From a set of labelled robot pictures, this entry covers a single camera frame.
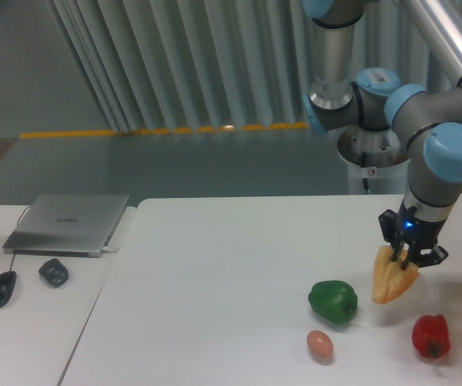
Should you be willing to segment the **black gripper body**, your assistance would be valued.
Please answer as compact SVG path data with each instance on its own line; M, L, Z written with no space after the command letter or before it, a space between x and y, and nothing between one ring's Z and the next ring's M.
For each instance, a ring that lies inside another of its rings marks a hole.
M404 241L404 246L431 250L439 245L438 237L452 206L424 207L401 205L397 212L385 210L378 221L383 239L391 246Z

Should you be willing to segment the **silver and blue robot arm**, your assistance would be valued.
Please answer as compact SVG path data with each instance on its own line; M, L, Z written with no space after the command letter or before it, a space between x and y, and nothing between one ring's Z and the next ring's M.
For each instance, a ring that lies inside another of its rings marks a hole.
M431 93L396 86L364 71L350 81L354 24L363 1L305 1L305 14L323 34L323 56L303 102L310 126L330 131L357 125L395 133L414 172L397 211L379 217L391 260L401 269L438 265L447 258L438 237L462 192L462 14L449 1L402 1L453 86Z

